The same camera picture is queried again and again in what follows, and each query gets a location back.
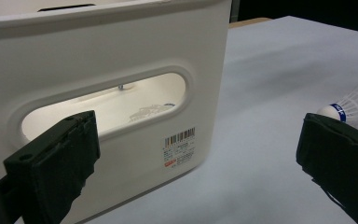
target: blue stripe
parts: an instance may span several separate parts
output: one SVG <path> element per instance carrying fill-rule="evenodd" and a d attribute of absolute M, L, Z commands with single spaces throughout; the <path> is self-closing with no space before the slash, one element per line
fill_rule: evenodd
<path fill-rule="evenodd" d="M 332 104 L 331 106 L 334 107 L 335 110 L 338 112 L 339 119 L 342 122 L 346 122 L 347 121 L 347 115 L 345 114 L 344 109 L 340 105 L 337 105 L 337 104 Z"/>

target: wooden edge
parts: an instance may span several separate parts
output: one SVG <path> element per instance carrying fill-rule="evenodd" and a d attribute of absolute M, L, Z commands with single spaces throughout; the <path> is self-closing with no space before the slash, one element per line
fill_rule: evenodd
<path fill-rule="evenodd" d="M 228 28 L 235 28 L 235 27 L 241 27 L 245 25 L 255 24 L 262 21 L 270 21 L 270 18 L 260 17 L 260 18 L 254 18 L 246 21 L 236 21 L 229 24 Z"/>

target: barcode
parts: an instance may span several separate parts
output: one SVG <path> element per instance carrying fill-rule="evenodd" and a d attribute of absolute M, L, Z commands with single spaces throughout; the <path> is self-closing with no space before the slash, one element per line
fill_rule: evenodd
<path fill-rule="evenodd" d="M 183 140 L 187 139 L 188 137 L 194 136 L 195 134 L 196 134 L 196 128 L 192 128 L 192 129 L 189 129 L 182 133 L 178 133 L 176 135 L 168 137 L 165 139 L 165 147 L 169 147 L 172 144 L 183 141 Z"/>

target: white table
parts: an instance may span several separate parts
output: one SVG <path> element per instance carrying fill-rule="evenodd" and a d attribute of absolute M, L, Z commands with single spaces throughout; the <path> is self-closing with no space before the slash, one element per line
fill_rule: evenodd
<path fill-rule="evenodd" d="M 358 32 L 291 17 L 230 29 L 206 162 L 88 223 L 354 223 L 296 147 L 305 114 L 357 83 Z"/>

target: white container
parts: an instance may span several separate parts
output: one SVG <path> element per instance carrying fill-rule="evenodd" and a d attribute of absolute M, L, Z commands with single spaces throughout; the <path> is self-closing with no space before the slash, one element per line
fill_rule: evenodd
<path fill-rule="evenodd" d="M 199 165 L 211 143 L 230 2 L 1 0 L 0 178 L 5 158 L 89 109 L 101 158 L 64 223 Z M 37 12 L 86 3 L 96 6 Z"/>

